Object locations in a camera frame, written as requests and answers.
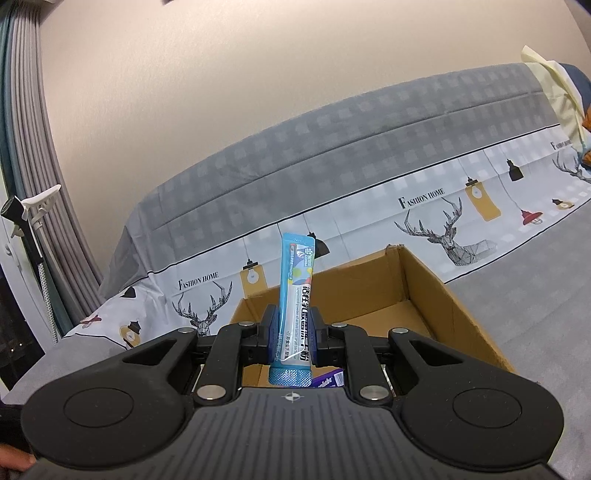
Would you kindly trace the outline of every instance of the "white hose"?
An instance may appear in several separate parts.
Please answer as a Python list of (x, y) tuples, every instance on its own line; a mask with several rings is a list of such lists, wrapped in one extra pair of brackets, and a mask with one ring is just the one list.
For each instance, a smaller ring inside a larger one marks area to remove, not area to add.
[(41, 280), (41, 291), (43, 292), (43, 300), (45, 301), (45, 307), (47, 308), (47, 318), (51, 326), (51, 335), (53, 337), (53, 343), (57, 343), (59, 340), (57, 334), (56, 320), (53, 317), (53, 308), (51, 307), (51, 300), (49, 298), (49, 288), (47, 288), (47, 278), (45, 277), (45, 268), (43, 264), (39, 264), (39, 279)]

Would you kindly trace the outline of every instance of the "metal screw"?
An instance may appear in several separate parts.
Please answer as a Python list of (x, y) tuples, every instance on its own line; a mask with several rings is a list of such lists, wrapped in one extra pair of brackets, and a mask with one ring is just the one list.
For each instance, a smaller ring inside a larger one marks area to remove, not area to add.
[(383, 400), (388, 396), (388, 390), (379, 385), (368, 385), (359, 390), (359, 394), (366, 400)]
[(226, 389), (221, 385), (204, 385), (197, 389), (197, 396), (204, 400), (217, 400), (226, 394)]

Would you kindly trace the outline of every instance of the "red lamp print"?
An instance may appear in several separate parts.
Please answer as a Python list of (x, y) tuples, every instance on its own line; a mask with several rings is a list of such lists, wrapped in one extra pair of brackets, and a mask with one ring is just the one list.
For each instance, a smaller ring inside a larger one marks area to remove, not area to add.
[(528, 223), (532, 223), (533, 225), (539, 225), (542, 223), (542, 219), (540, 218), (543, 215), (543, 212), (535, 212), (531, 213), (527, 210), (521, 211), (521, 216), (523, 217), (523, 224), (527, 225)]

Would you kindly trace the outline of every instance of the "gray checkered fabric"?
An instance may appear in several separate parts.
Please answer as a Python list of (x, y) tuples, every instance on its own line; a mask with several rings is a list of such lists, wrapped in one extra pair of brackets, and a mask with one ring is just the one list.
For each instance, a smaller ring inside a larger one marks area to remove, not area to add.
[(110, 297), (262, 226), (555, 123), (523, 64), (413, 80), (305, 113), (150, 193), (127, 221), (100, 292)]
[(525, 245), (448, 286), (520, 375), (541, 383), (564, 411), (551, 465), (591, 475), (591, 203)]

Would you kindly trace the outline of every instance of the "person's hand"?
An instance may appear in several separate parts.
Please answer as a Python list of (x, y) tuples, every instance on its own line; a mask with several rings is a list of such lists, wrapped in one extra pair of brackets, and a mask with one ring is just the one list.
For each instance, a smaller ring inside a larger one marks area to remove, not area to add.
[(24, 472), (35, 463), (35, 457), (6, 443), (0, 443), (0, 467)]

